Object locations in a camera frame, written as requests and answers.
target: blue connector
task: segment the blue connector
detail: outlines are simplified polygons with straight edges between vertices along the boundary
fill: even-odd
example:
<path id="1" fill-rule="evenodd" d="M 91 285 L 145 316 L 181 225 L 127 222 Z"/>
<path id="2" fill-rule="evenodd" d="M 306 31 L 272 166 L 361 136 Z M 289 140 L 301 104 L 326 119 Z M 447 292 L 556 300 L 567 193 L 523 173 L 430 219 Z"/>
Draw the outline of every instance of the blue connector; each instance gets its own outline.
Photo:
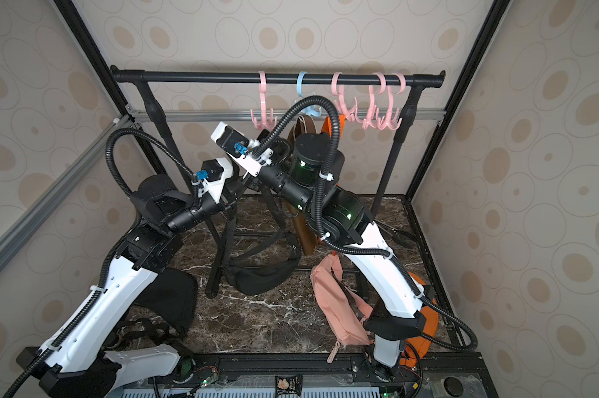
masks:
<path id="1" fill-rule="evenodd" d="M 236 151 L 240 152 L 242 155 L 246 155 L 248 148 L 245 147 L 244 145 L 240 144 L 240 143 L 235 143 L 235 145 L 233 145 L 233 147 L 235 148 Z"/>

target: pink hook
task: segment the pink hook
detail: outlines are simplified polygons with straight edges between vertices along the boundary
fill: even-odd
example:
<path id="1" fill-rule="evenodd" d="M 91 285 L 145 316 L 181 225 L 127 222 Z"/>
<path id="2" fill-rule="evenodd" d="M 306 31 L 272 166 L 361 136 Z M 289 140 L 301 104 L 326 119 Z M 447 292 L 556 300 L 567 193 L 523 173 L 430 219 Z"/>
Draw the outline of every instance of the pink hook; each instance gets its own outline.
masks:
<path id="1" fill-rule="evenodd" d="M 260 117 L 261 121 L 257 121 L 255 114 L 253 113 L 253 109 L 251 109 L 251 120 L 253 121 L 253 125 L 258 130 L 269 129 L 275 127 L 277 124 L 277 117 L 275 121 L 273 121 L 273 108 L 271 108 L 271 118 L 268 118 L 266 115 L 266 74 L 264 71 L 260 71 Z"/>
<path id="2" fill-rule="evenodd" d="M 342 72 L 335 72 L 333 74 L 333 79 L 331 80 L 331 92 L 334 96 L 339 96 L 339 101 L 335 100 L 335 107 L 342 115 L 344 115 L 346 120 L 348 120 L 349 122 L 354 122 L 355 114 L 357 113 L 357 97 L 355 97 L 355 106 L 353 106 L 351 110 L 348 110 L 348 108 L 346 107 L 345 100 L 343 98 L 343 87 L 339 86 L 339 92 L 337 92 L 337 78 L 341 74 Z"/>
<path id="3" fill-rule="evenodd" d="M 379 80 L 381 82 L 381 88 L 379 89 L 379 94 L 381 94 L 385 91 L 385 88 L 386 88 L 385 77 L 383 76 L 383 73 L 380 73 L 380 72 L 375 72 L 375 73 L 373 73 L 373 75 L 379 76 Z M 375 87 L 373 85 L 368 86 L 368 93 L 370 94 L 370 106 L 368 107 L 368 112 L 366 114 L 366 117 L 363 119 L 359 119 L 359 116 L 357 116 L 357 112 L 355 112 L 355 120 L 357 120 L 358 123 L 361 123 L 361 128 L 364 130 L 366 130 L 369 126 L 376 128 L 379 124 L 381 124 L 381 122 L 383 122 L 383 119 L 382 120 L 378 119 L 376 123 L 373 123 L 373 118 L 375 118 L 375 113 L 377 115 L 377 118 L 379 116 L 379 109 L 375 106 Z"/>
<path id="4" fill-rule="evenodd" d="M 400 74 L 395 73 L 395 75 L 399 78 L 399 83 L 401 84 L 399 87 L 399 92 L 397 94 L 401 94 L 406 89 L 406 78 Z M 401 125 L 401 119 L 399 118 L 399 108 L 396 110 L 396 115 L 394 119 L 392 118 L 392 106 L 394 105 L 394 98 L 392 97 L 392 87 L 388 86 L 388 110 L 385 112 L 385 116 L 382 119 L 382 122 L 377 126 L 378 129 L 384 130 L 386 128 L 390 130 L 397 130 Z"/>

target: brown leather strap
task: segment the brown leather strap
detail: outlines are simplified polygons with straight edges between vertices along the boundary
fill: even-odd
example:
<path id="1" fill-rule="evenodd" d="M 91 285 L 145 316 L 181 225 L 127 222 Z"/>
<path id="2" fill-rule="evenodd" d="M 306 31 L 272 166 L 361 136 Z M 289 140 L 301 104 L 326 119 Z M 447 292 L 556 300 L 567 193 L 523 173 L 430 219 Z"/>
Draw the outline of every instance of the brown leather strap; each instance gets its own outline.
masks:
<path id="1" fill-rule="evenodd" d="M 289 141 L 291 144 L 295 144 L 295 139 L 301 134 L 316 134 L 315 122 L 313 118 L 306 115 L 298 116 L 295 126 L 289 132 Z"/>

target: bag strap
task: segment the bag strap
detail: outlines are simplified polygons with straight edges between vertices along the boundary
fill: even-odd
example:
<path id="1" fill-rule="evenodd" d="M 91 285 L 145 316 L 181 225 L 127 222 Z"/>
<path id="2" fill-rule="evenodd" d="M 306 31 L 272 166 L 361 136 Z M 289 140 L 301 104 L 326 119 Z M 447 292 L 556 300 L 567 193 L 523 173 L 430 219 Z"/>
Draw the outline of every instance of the bag strap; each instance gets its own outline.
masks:
<path id="1" fill-rule="evenodd" d="M 329 255 L 329 257 L 331 257 L 331 256 L 332 256 L 333 260 L 331 261 L 331 264 L 329 267 L 330 271 L 335 275 L 335 280 L 339 283 L 339 285 L 343 286 L 344 289 L 346 291 L 348 291 L 348 293 L 351 295 L 351 297 L 355 301 L 355 305 L 357 306 L 357 309 L 359 310 L 359 312 L 361 312 L 364 315 L 364 318 L 362 318 L 362 320 L 361 320 L 361 322 L 363 322 L 364 320 L 366 320 L 370 317 L 370 314 L 373 312 L 373 308 L 367 302 L 365 302 L 364 299 L 360 298 L 357 293 L 353 292 L 351 290 L 351 288 L 346 286 L 346 284 L 342 280 L 342 277 L 343 277 L 342 263 L 338 256 L 334 256 L 332 254 Z"/>

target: blue hook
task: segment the blue hook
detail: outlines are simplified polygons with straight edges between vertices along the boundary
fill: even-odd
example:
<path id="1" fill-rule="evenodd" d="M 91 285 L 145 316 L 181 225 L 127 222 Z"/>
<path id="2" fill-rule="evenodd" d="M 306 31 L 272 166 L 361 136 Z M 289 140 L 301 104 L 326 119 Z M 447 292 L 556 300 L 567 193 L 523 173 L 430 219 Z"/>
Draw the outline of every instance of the blue hook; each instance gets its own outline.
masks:
<path id="1" fill-rule="evenodd" d="M 298 82 L 297 82 L 297 84 L 295 84 L 295 90 L 297 91 L 298 96 L 302 97 L 302 98 L 304 98 L 304 94 L 301 93 L 301 81 L 304 79 L 304 75 L 306 75 L 307 73 L 308 72 L 299 72 Z M 317 107 L 317 105 L 311 105 L 309 107 L 306 107 L 304 110 L 302 110 L 302 112 L 311 117 L 320 117 L 322 115 L 322 110 L 320 108 L 320 110 L 317 111 L 315 109 L 316 107 Z"/>

